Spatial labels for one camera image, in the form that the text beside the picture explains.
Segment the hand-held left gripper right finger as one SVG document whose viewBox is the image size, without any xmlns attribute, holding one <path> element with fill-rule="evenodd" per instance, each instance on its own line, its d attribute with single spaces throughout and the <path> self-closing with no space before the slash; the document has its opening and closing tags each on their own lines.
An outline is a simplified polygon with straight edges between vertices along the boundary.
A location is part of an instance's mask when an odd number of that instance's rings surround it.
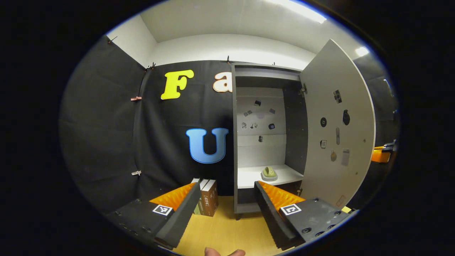
<svg viewBox="0 0 455 256">
<path fill-rule="evenodd" d="M 255 181 L 255 198 L 276 247 L 282 251 L 322 238 L 358 212 L 318 197 L 304 199 L 263 181 Z"/>
</svg>

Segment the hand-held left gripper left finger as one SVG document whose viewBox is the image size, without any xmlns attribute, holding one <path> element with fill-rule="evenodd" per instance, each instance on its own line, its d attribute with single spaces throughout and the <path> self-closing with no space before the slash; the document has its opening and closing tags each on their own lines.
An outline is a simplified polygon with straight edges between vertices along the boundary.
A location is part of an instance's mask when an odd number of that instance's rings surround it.
<svg viewBox="0 0 455 256">
<path fill-rule="evenodd" d="M 192 182 L 149 201 L 135 199 L 107 219 L 148 246 L 176 248 L 198 204 L 200 182 Z"/>
</svg>

